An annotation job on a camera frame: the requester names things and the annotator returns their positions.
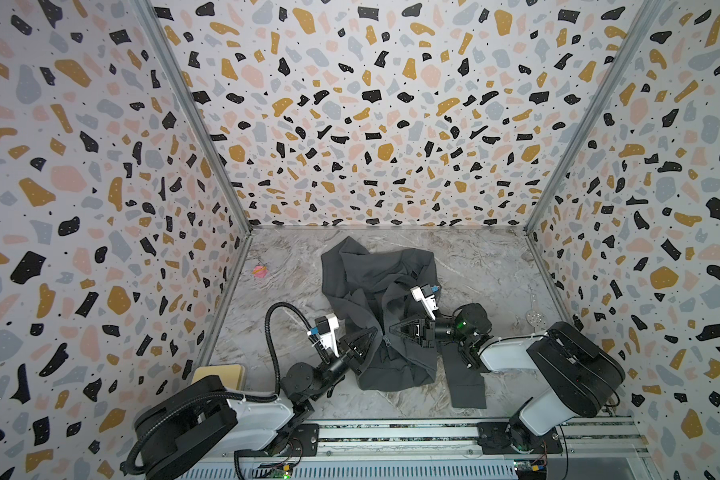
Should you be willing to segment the pink sticker on table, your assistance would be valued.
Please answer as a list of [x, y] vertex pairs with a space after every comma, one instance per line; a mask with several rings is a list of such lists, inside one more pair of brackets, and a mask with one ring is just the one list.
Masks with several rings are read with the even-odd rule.
[[257, 265], [253, 269], [252, 274], [255, 278], [265, 278], [268, 275], [268, 269], [263, 265]]

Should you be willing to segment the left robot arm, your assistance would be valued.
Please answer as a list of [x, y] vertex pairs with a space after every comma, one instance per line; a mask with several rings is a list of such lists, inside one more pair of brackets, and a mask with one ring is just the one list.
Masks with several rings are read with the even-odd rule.
[[348, 373], [362, 372], [376, 334], [374, 328], [347, 334], [319, 365], [293, 365], [278, 393], [235, 391], [218, 375], [198, 380], [135, 420], [136, 441], [120, 470], [176, 479], [210, 453], [279, 453], [314, 412], [314, 401], [331, 395]]

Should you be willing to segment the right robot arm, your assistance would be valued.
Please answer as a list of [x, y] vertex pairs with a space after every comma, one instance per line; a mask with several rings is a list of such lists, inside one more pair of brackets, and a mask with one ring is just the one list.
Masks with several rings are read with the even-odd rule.
[[546, 389], [508, 420], [501, 441], [520, 452], [574, 417], [593, 418], [626, 378], [623, 368], [576, 327], [556, 322], [540, 334], [493, 337], [485, 309], [466, 304], [456, 314], [429, 313], [391, 327], [391, 333], [421, 347], [453, 347], [470, 371], [535, 370]]

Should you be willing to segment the dark grey jacket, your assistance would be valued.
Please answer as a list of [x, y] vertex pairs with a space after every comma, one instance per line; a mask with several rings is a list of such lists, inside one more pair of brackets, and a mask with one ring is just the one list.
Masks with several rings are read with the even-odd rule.
[[392, 325], [426, 315], [411, 289], [440, 284], [433, 252], [405, 248], [371, 253], [347, 237], [321, 255], [321, 266], [322, 292], [346, 331], [377, 331], [358, 379], [360, 389], [399, 392], [432, 384], [442, 361], [451, 405], [487, 407], [483, 376], [465, 366], [455, 345], [425, 348], [390, 332]]

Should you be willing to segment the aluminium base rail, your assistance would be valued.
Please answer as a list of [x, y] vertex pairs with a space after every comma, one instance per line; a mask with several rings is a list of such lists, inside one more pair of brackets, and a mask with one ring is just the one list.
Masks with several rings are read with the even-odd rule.
[[530, 453], [499, 444], [496, 418], [316, 420], [285, 452], [212, 452], [184, 479], [658, 479], [628, 417], [574, 418]]

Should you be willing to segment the beige foam pad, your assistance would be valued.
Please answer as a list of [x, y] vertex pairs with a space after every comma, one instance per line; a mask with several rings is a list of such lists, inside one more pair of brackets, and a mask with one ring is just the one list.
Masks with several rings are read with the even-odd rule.
[[210, 376], [218, 376], [228, 389], [241, 390], [245, 384], [246, 371], [240, 364], [203, 366], [194, 372], [192, 383]]

